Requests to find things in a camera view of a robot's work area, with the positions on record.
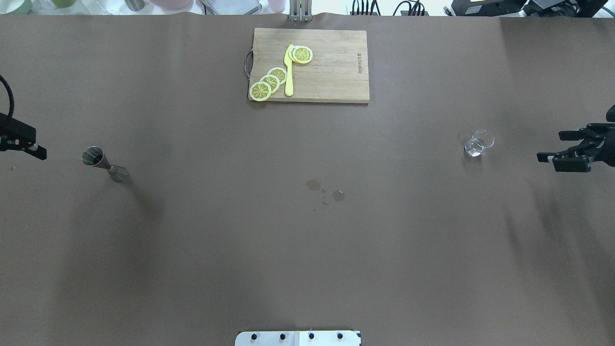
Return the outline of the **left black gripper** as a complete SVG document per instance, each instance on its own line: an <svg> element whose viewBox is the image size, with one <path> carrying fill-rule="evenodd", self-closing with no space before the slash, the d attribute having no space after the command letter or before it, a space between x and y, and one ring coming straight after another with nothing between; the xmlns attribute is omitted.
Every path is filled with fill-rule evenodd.
<svg viewBox="0 0 615 346"><path fill-rule="evenodd" d="M39 159L48 158L48 150L37 144L37 130L22 121L0 114L0 150L24 151Z"/></svg>

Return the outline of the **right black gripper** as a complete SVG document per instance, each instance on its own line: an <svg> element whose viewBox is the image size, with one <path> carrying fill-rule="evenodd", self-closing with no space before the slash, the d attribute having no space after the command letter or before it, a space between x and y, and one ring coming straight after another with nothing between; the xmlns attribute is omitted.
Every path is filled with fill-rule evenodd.
<svg viewBox="0 0 615 346"><path fill-rule="evenodd" d="M591 162L615 166L615 125L592 123L576 131L559 131L562 141L582 141L582 149L538 152L538 162L551 162L556 172L589 173Z"/></svg>

